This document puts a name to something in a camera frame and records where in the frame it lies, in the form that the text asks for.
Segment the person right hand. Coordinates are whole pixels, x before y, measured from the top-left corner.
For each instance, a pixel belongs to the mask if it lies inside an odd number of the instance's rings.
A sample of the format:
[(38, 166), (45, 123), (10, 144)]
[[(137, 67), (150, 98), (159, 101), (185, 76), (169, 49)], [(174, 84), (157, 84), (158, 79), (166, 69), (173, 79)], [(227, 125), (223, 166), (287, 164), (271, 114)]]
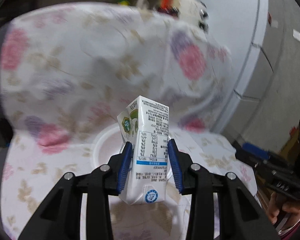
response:
[(272, 224), (277, 222), (277, 217), (281, 211), (289, 214), (289, 219), (286, 221), (284, 228), (294, 226), (300, 220), (300, 201), (279, 203), (279, 196), (276, 192), (271, 194), (266, 214)]

